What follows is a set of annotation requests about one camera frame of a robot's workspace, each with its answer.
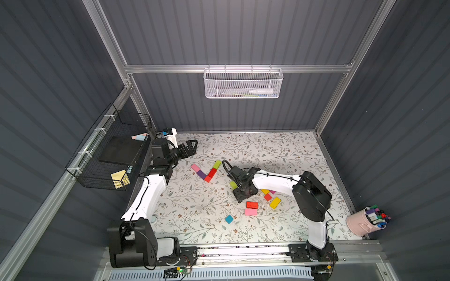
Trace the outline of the lime green block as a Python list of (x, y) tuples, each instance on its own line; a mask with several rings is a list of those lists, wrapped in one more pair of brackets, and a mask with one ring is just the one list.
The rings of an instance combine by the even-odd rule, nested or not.
[(213, 168), (218, 169), (220, 166), (221, 166), (221, 160), (217, 160), (217, 161), (215, 161)]
[(232, 188), (232, 190), (235, 190), (235, 189), (238, 188), (238, 185), (234, 181), (231, 181), (230, 182), (230, 187)]

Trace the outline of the long red block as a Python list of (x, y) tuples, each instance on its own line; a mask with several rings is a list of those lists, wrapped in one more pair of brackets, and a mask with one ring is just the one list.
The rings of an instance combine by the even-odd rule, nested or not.
[(208, 176), (210, 178), (213, 178), (215, 176), (216, 172), (217, 172), (217, 169), (216, 168), (212, 168), (211, 171), (209, 172)]

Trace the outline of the pink block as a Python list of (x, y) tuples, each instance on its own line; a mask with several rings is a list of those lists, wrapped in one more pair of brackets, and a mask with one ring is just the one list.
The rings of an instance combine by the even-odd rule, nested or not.
[(198, 167), (196, 164), (193, 164), (193, 165), (191, 166), (191, 168), (192, 168), (196, 173), (198, 173), (198, 171), (200, 171), (200, 167)]
[(246, 208), (244, 211), (245, 216), (256, 216), (258, 214), (257, 209)]

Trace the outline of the purple block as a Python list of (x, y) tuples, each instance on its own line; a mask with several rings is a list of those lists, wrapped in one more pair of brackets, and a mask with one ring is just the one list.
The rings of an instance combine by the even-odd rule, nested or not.
[(207, 177), (206, 174), (204, 174), (201, 170), (197, 171), (196, 174), (203, 180)]

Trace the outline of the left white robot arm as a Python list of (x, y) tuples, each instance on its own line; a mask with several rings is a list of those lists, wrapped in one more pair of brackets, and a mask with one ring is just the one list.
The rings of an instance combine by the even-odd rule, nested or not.
[(139, 192), (121, 220), (112, 221), (107, 229), (113, 268), (173, 266), (184, 272), (197, 262), (197, 247), (181, 247), (176, 237), (158, 238), (151, 225), (173, 169), (180, 160), (196, 154), (196, 140), (179, 144), (176, 135), (176, 129), (166, 128), (151, 142), (151, 164), (144, 171)]

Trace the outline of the pastel eraser blocks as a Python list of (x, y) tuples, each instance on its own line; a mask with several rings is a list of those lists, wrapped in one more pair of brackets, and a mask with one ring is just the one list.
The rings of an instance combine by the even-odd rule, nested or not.
[(139, 135), (134, 135), (131, 138), (133, 140), (136, 140), (136, 141), (145, 141), (147, 139), (147, 136), (148, 136), (147, 133), (142, 133), (142, 134), (139, 134)]

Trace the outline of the red block centre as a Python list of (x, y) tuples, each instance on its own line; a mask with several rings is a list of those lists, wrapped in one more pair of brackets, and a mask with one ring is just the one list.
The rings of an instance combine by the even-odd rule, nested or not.
[(258, 204), (258, 202), (248, 201), (246, 203), (246, 208), (248, 208), (248, 209), (258, 209), (259, 208), (259, 204)]

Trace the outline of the pink block bottom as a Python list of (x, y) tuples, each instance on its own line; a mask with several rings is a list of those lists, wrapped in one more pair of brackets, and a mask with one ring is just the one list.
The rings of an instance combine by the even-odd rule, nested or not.
[(245, 216), (256, 216), (258, 214), (257, 209), (246, 208), (244, 211)]

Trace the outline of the yellow block lower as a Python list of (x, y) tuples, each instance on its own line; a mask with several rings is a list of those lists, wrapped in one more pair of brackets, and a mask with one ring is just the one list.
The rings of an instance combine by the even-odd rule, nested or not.
[(270, 207), (271, 207), (273, 210), (275, 210), (275, 209), (278, 207), (278, 205), (280, 204), (280, 202), (281, 202), (281, 199), (278, 198), (278, 197), (275, 197), (275, 198), (271, 201)]

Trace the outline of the small teal cube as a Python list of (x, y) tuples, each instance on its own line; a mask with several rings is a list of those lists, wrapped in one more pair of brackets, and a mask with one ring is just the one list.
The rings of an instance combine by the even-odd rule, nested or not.
[(228, 216), (225, 218), (225, 221), (226, 221), (228, 224), (231, 224), (231, 223), (234, 221), (234, 218), (233, 218), (231, 215), (228, 215)]

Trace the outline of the yellow sticky note pad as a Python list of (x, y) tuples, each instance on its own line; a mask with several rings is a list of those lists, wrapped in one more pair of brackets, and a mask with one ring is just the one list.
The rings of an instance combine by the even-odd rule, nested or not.
[(131, 183), (126, 170), (121, 170), (119, 172), (112, 173), (111, 179), (115, 189), (123, 188)]

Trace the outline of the white bottle in basket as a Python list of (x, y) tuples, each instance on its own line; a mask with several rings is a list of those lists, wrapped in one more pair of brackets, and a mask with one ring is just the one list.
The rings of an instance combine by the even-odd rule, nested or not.
[(274, 89), (254, 89), (250, 90), (249, 94), (255, 96), (270, 96), (274, 94)]

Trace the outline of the pink marker cup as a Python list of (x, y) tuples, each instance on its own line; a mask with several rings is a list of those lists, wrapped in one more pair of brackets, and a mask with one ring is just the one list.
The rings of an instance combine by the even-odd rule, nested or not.
[(385, 229), (390, 221), (391, 217), (377, 204), (366, 207), (346, 219), (350, 231), (361, 237)]

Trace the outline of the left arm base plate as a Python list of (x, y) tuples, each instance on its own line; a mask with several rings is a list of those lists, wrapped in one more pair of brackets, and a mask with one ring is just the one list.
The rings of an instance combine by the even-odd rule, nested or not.
[(198, 247), (181, 247), (174, 250), (170, 256), (159, 258), (157, 266), (193, 266), (199, 257)]

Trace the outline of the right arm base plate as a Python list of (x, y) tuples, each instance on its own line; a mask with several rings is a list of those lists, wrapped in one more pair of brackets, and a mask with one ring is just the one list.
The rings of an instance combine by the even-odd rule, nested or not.
[(301, 262), (337, 262), (339, 257), (333, 243), (326, 242), (324, 248), (314, 247), (309, 242), (288, 245), (288, 256), (294, 263)]

